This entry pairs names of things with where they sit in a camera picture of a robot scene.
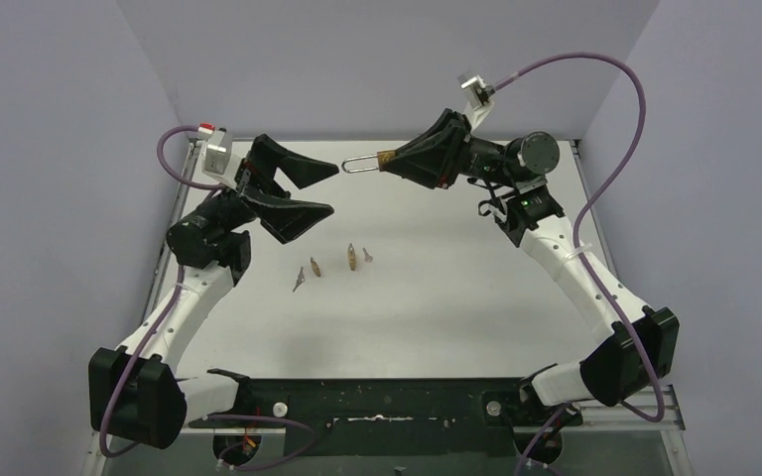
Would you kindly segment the small brass padlock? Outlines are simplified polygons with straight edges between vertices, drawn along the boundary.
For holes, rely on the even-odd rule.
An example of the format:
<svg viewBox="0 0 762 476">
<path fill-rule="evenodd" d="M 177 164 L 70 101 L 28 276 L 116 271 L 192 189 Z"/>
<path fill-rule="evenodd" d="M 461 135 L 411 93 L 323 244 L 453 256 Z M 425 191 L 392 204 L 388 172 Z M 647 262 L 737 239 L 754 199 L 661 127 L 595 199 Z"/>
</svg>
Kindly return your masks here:
<svg viewBox="0 0 762 476">
<path fill-rule="evenodd" d="M 341 162 L 340 168 L 346 174 L 382 172 L 395 158 L 396 152 L 393 150 L 379 151 L 372 155 L 345 159 Z"/>
</svg>

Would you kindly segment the small silver key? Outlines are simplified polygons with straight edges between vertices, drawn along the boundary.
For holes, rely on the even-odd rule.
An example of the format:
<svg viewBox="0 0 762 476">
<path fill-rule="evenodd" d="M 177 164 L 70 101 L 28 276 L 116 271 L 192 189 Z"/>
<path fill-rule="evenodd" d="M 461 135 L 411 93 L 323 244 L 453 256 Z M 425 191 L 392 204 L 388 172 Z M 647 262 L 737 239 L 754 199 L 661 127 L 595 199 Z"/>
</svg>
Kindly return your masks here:
<svg viewBox="0 0 762 476">
<path fill-rule="evenodd" d="M 364 261 L 366 263 L 371 263 L 374 260 L 373 256 L 368 252 L 368 250 L 365 247 L 362 248 L 362 252 L 364 255 Z"/>
<path fill-rule="evenodd" d="M 305 269 L 303 267 L 300 267 L 292 292 L 294 293 L 305 282 L 305 280 L 306 280 Z"/>
</svg>

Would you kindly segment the brass padlock shackle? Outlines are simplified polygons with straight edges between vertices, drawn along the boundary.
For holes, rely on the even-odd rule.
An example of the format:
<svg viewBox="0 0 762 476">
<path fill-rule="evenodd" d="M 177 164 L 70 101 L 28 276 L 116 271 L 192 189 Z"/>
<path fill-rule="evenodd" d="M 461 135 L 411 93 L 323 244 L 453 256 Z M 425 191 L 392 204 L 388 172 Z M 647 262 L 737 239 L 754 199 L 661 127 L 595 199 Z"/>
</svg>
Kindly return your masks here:
<svg viewBox="0 0 762 476">
<path fill-rule="evenodd" d="M 357 268 L 357 258 L 356 258 L 356 252 L 352 243 L 350 243 L 347 246 L 346 256 L 347 256 L 349 269 L 351 271 L 355 271 Z"/>
</svg>

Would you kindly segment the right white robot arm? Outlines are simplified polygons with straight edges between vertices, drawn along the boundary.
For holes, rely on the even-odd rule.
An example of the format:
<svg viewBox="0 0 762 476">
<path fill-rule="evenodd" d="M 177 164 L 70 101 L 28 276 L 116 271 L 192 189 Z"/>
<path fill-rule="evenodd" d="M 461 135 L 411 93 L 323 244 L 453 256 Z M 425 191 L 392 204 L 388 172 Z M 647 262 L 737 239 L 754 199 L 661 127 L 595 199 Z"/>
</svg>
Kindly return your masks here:
<svg viewBox="0 0 762 476">
<path fill-rule="evenodd" d="M 578 310 L 596 343 L 585 358 L 558 364 L 532 378 L 518 397 L 520 414 L 533 423 L 559 404 L 596 400 L 608 407 L 650 386 L 646 370 L 669 374 L 680 323 L 668 308 L 654 309 L 628 291 L 573 235 L 546 175 L 560 159 L 557 141 L 535 132 L 506 145 L 475 137 L 467 118 L 450 109 L 425 133 L 382 152 L 380 171 L 427 188 L 447 189 L 459 178 L 488 190 L 482 216 L 538 263 Z"/>
</svg>

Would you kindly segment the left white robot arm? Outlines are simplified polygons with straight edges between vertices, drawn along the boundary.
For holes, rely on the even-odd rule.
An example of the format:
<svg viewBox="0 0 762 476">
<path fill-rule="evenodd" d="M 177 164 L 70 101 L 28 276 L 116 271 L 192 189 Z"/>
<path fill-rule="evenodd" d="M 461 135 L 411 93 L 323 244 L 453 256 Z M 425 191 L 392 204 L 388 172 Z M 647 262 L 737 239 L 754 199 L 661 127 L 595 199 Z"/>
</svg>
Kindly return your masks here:
<svg viewBox="0 0 762 476">
<path fill-rule="evenodd" d="M 111 455 L 109 436 L 164 449 L 194 420 L 219 414 L 240 423 L 251 416 L 254 397 L 241 388 L 240 376 L 210 371 L 181 378 L 179 363 L 250 266 L 248 223 L 287 244 L 333 213 L 328 204 L 294 199 L 276 176 L 305 188 L 335 176 L 336 165 L 290 151 L 267 135 L 237 155 L 224 129 L 200 124 L 193 132 L 207 196 L 167 231 L 176 279 L 132 334 L 114 348 L 97 350 L 88 364 L 90 423 L 105 456 Z"/>
</svg>

